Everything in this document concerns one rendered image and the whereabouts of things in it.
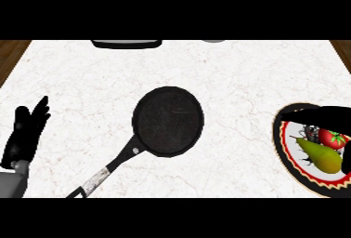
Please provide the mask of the black rimmed patterned plate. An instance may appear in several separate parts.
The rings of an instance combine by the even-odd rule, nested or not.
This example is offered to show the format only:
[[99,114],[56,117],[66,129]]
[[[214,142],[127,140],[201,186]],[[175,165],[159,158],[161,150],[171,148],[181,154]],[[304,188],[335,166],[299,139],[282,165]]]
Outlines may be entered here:
[[301,185],[321,196],[351,198],[351,108],[285,106],[274,118],[273,141]]

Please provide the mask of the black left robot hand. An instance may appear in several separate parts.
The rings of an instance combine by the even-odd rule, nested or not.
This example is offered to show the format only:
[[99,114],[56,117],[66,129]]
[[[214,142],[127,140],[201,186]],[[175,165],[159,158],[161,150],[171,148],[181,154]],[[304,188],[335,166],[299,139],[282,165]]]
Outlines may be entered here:
[[38,101],[32,112],[27,106],[19,106],[15,109],[13,130],[0,161],[0,166],[4,169],[13,169],[21,160],[32,161],[49,118],[47,96]]

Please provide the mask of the green yellow pear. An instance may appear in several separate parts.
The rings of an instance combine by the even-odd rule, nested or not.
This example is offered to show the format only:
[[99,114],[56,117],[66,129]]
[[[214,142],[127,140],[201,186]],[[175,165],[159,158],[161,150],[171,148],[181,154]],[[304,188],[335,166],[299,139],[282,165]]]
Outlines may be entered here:
[[310,175],[336,175],[341,172],[342,158],[338,152],[296,136],[288,137],[289,160],[298,169]]

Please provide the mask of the black frying pan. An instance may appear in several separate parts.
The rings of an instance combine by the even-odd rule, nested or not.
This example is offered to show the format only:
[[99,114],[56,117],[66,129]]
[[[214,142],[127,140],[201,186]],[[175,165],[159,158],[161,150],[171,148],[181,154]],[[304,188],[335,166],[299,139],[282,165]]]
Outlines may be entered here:
[[142,97],[131,117],[133,137],[115,159],[72,191],[68,198],[87,198],[116,167],[139,153],[171,158],[195,145],[205,126],[205,114],[195,96],[177,86],[155,88]]

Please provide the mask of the red tomato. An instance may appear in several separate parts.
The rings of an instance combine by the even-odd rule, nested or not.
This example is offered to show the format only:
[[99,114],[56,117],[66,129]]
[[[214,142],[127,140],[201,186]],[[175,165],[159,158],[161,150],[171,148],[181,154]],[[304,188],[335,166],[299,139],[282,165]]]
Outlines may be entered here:
[[339,150],[348,142],[348,137],[327,129],[320,129],[319,140],[323,146],[332,148],[333,150]]

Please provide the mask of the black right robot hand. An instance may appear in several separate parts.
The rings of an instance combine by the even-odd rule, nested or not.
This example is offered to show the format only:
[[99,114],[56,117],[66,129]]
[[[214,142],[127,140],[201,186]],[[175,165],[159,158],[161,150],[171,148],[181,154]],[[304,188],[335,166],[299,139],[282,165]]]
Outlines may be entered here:
[[351,108],[323,106],[316,109],[304,109],[298,112],[288,112],[282,117],[283,121],[307,126],[316,126],[344,134],[348,137],[345,146],[335,150],[342,158],[341,172],[351,172]]

